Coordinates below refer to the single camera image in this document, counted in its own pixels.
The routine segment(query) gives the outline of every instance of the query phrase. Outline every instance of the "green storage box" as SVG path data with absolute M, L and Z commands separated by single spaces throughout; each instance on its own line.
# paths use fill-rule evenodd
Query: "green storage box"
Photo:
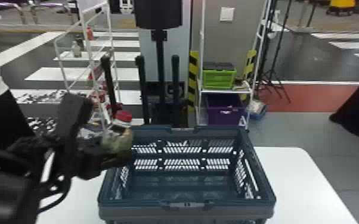
M 203 63 L 204 89 L 231 89 L 237 70 L 231 63 Z

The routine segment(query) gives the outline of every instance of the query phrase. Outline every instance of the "red mat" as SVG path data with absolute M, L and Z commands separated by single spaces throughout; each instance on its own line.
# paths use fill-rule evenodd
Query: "red mat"
M 291 98 L 288 103 L 283 91 L 282 99 L 270 88 L 272 94 L 262 90 L 260 100 L 270 112 L 335 112 L 359 87 L 358 85 L 284 85 Z

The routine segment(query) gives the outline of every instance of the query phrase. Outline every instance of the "red bottle cap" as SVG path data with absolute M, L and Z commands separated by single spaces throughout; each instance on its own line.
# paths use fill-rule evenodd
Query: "red bottle cap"
M 131 122 L 132 114 L 128 110 L 119 110 L 116 113 L 116 119 L 122 122 Z

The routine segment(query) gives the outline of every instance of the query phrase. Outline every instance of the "wall switch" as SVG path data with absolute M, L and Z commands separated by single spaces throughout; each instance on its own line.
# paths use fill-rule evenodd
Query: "wall switch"
M 221 7 L 220 21 L 233 21 L 235 8 Z

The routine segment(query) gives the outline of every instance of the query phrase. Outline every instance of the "robotic arm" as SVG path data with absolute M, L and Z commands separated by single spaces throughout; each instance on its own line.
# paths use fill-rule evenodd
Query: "robotic arm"
M 91 117 L 92 107 L 91 100 L 66 94 L 53 134 L 21 138 L 0 151 L 0 223 L 35 223 L 39 213 L 65 199 L 72 177 L 92 179 L 102 170 L 133 161 L 131 149 L 112 154 L 100 148 L 100 138 L 77 139 L 79 129 Z M 41 181 L 51 155 L 50 173 L 46 181 Z M 41 199 L 55 194 L 61 194 L 60 198 L 39 208 Z

